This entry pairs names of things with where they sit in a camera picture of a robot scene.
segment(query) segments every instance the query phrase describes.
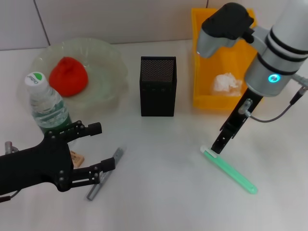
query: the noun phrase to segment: glowing indicator light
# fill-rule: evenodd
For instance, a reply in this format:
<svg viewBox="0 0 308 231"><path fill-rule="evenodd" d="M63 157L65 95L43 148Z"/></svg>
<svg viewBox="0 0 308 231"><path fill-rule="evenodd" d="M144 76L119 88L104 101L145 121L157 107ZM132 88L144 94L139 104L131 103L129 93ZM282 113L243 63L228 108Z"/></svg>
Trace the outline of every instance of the glowing indicator light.
<svg viewBox="0 0 308 231"><path fill-rule="evenodd" d="M277 83L280 80L280 75L273 74L269 76L269 82L271 83Z"/></svg>

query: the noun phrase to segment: bottle cap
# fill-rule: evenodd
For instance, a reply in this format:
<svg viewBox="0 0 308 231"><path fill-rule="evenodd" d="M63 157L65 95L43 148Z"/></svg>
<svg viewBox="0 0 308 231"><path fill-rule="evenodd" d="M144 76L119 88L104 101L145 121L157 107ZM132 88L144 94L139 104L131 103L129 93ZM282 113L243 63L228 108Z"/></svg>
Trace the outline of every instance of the bottle cap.
<svg viewBox="0 0 308 231"><path fill-rule="evenodd" d="M30 94L40 93L49 86L47 79L41 72L32 72L25 78L25 84Z"/></svg>

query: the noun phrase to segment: red tomato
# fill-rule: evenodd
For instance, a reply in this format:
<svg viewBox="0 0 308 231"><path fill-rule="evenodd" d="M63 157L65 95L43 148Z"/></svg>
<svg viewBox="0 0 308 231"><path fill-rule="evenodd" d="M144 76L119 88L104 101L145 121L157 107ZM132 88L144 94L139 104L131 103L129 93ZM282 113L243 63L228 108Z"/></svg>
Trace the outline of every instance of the red tomato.
<svg viewBox="0 0 308 231"><path fill-rule="evenodd" d="M49 76L49 84L60 95L69 97L80 93L88 84L84 66L72 57L62 58Z"/></svg>

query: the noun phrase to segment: white tabletop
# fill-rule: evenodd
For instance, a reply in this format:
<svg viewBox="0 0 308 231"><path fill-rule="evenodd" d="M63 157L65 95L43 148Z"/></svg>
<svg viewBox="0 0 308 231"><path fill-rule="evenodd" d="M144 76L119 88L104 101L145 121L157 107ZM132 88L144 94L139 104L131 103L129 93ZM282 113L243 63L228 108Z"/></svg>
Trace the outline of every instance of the white tabletop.
<svg viewBox="0 0 308 231"><path fill-rule="evenodd" d="M128 67L129 89L119 105L104 112L71 115L84 124L101 122L103 134L79 139L74 151L82 167L127 151L93 202L90 189L65 193L50 183L22 190L0 204L0 230L21 231L306 231L308 230L308 99L281 119L249 119L221 157L258 187L250 195L201 153L211 146L229 114L192 107L191 41L116 45ZM37 145L42 133L26 110L22 79L42 49L0 52L0 145ZM174 117L141 117L141 56L176 56L178 86ZM308 74L308 63L299 71ZM266 98L254 115L273 118L299 89L292 82Z"/></svg>

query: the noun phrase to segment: white tissue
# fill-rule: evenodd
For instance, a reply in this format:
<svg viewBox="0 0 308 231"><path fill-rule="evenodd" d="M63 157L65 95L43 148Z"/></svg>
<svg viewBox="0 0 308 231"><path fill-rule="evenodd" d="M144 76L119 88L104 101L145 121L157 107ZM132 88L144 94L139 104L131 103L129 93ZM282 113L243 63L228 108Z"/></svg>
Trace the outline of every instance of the white tissue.
<svg viewBox="0 0 308 231"><path fill-rule="evenodd" d="M225 73L215 77L212 94L226 96L241 96L242 81L237 80L233 74Z"/></svg>

